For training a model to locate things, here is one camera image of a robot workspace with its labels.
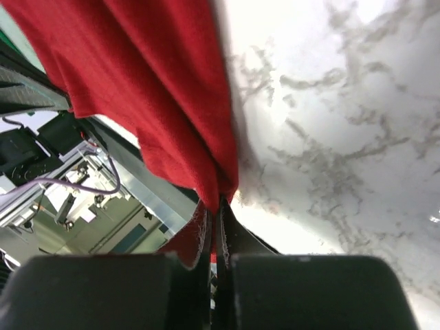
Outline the dark red t shirt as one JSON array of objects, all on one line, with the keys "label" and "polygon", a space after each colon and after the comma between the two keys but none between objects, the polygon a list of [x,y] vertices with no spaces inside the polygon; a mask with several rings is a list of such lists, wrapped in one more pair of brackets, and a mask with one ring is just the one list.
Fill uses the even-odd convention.
[{"label": "dark red t shirt", "polygon": [[152,174],[216,212],[239,182],[230,87],[209,1],[3,1],[74,115],[134,134]]}]

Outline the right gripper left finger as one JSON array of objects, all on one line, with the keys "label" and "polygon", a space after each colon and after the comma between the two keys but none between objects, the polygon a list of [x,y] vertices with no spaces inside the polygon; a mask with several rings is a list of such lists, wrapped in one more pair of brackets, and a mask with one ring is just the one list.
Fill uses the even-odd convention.
[{"label": "right gripper left finger", "polygon": [[209,329],[212,214],[157,252],[36,256],[1,295],[2,329]]}]

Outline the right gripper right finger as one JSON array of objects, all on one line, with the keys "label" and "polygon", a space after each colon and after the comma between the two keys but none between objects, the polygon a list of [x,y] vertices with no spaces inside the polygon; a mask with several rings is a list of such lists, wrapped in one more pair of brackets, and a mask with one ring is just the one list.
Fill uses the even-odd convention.
[{"label": "right gripper right finger", "polygon": [[216,215],[217,329],[416,329],[382,259],[284,255],[245,229],[222,199]]}]

